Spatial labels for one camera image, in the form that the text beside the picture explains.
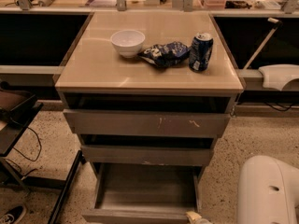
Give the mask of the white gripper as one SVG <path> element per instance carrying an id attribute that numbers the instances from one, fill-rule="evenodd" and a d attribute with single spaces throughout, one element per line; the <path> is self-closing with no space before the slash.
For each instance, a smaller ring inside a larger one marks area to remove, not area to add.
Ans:
<path id="1" fill-rule="evenodd" d="M 186 213 L 186 217 L 189 220 L 190 224 L 213 224 L 206 218 L 202 218 L 198 213 L 189 211 Z"/>

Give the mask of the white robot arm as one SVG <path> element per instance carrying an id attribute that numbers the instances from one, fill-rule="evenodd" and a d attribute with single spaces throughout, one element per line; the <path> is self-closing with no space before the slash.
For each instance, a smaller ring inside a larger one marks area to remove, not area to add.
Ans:
<path id="1" fill-rule="evenodd" d="M 273 157 L 214 162 L 201 190 L 203 209 L 187 212 L 188 224 L 298 224 L 299 169 Z"/>

